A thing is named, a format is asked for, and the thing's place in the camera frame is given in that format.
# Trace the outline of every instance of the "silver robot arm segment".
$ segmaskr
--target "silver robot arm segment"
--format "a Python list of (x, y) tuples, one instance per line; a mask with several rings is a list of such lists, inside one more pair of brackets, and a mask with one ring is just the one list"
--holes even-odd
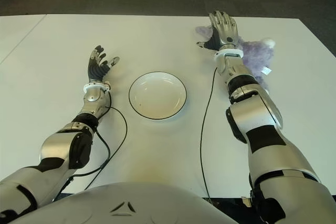
[(217, 71), (231, 102), (226, 116), (234, 136), (248, 145), (251, 199), (261, 218), (269, 224), (336, 223), (336, 203), (304, 155), (282, 135), (279, 110), (244, 66), (242, 52), (223, 42), (231, 40), (223, 27), (236, 23), (221, 12), (211, 14), (211, 21), (219, 37), (214, 40), (221, 41)]
[(40, 151), (40, 163), (19, 169), (0, 181), (0, 223), (8, 223), (53, 201), (67, 179), (89, 162), (93, 135), (110, 105), (110, 85), (102, 78), (119, 58), (101, 60), (98, 46), (89, 60), (89, 83), (84, 105), (71, 123), (48, 137)]

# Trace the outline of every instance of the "robot finger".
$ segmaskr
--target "robot finger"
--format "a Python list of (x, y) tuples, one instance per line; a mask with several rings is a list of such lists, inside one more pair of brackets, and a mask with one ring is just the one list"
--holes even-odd
[(210, 18), (210, 21), (211, 21), (211, 23), (212, 23), (213, 26), (216, 26), (216, 24), (218, 24), (218, 20), (217, 20), (216, 16), (213, 13), (209, 14), (209, 18)]
[(219, 24), (223, 24), (225, 22), (222, 12), (217, 10), (216, 11), (216, 17), (217, 17), (217, 20), (218, 20)]
[(98, 51), (95, 49), (95, 50), (92, 51), (92, 53), (91, 53), (91, 55), (90, 55), (90, 59), (91, 59), (91, 60), (94, 60), (94, 59), (96, 59), (98, 56), (99, 56), (99, 53), (98, 53)]
[(232, 26), (237, 26), (237, 23), (236, 23), (236, 21), (235, 21), (234, 18), (231, 18), (231, 17), (230, 17), (230, 21), (231, 21), (231, 25), (232, 25)]
[(201, 42), (201, 41), (196, 43), (196, 45), (198, 45), (201, 48), (204, 48), (204, 44), (205, 42)]
[(223, 13), (223, 20), (226, 24), (231, 21), (230, 16), (226, 12)]
[(97, 50), (98, 54), (100, 54), (101, 52), (104, 51), (104, 48), (101, 47), (101, 45), (98, 45), (98, 46), (95, 47), (95, 50)]
[(110, 60), (107, 65), (110, 67), (113, 67), (115, 64), (119, 62), (120, 58), (119, 57), (114, 57), (112, 60)]

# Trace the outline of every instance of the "robot forearm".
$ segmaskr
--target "robot forearm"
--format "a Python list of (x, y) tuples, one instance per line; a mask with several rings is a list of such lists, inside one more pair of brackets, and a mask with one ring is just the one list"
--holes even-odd
[(110, 85), (102, 83), (110, 65), (99, 65), (103, 49), (90, 56), (84, 105), (71, 123), (48, 137), (40, 151), (40, 164), (19, 169), (0, 182), (0, 223), (8, 223), (52, 202), (67, 179), (89, 162), (99, 119), (111, 105)]
[(336, 223), (336, 204), (304, 155), (281, 133), (282, 117), (238, 56), (222, 55), (234, 135), (248, 144), (251, 198), (268, 223)]

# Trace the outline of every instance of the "purple stuffed toy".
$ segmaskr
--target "purple stuffed toy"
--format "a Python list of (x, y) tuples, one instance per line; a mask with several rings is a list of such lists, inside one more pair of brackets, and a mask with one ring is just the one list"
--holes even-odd
[[(212, 28), (197, 27), (197, 33), (210, 39), (212, 36)], [(268, 86), (264, 81), (264, 76), (270, 73), (269, 65), (274, 55), (275, 41), (270, 38), (261, 41), (243, 41), (239, 37), (237, 49), (244, 52), (243, 63), (252, 72), (259, 84), (268, 90)]]

